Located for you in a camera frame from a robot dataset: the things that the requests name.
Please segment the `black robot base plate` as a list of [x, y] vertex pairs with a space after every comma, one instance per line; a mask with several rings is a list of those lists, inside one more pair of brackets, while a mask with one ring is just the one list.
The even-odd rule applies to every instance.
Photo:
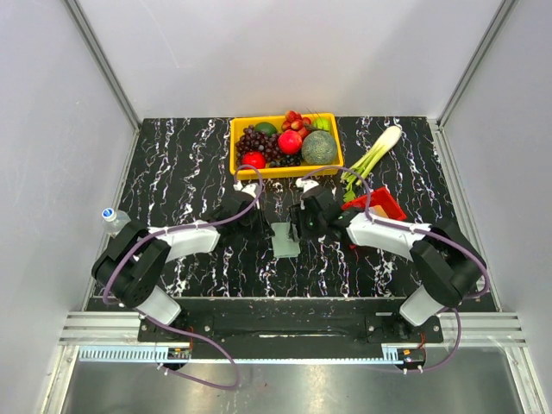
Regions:
[[437, 317], [412, 328], [398, 314], [399, 299], [182, 298], [174, 322], [219, 343], [230, 355], [359, 356], [384, 344], [441, 345]]

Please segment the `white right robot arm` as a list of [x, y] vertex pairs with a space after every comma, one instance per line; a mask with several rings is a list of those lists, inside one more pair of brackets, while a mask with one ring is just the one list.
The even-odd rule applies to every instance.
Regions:
[[414, 264], [421, 285], [392, 320], [398, 339], [414, 340], [439, 311], [488, 291], [488, 283], [475, 290], [480, 279], [488, 280], [486, 263], [455, 221], [405, 223], [359, 208], [345, 210], [329, 189], [314, 180], [298, 179], [296, 186], [302, 194], [290, 208], [292, 238], [331, 235], [348, 245], [383, 250]]

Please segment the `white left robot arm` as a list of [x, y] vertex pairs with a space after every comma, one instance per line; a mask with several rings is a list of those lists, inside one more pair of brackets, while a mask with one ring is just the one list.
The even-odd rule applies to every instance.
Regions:
[[157, 320], [157, 330], [177, 341], [187, 329], [181, 306], [158, 286], [165, 264], [225, 249], [241, 237], [273, 236], [260, 209], [262, 186], [234, 185], [234, 191], [204, 220], [154, 228], [137, 220], [124, 224], [91, 269], [91, 276], [124, 306]]

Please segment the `red plastic card tray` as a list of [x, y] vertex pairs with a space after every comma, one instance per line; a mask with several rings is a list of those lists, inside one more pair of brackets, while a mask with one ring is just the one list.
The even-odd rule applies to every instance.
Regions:
[[[385, 188], [373, 190], [370, 195], [369, 208], [380, 205], [388, 215], [384, 221], [404, 221], [407, 216], [400, 208], [392, 194]], [[345, 232], [344, 240], [350, 248], [370, 247], [378, 248], [395, 255], [409, 257], [410, 247], [405, 239], [405, 234], [398, 229], [390, 229], [386, 226], [373, 224], [359, 216], [351, 224], [352, 230]]]

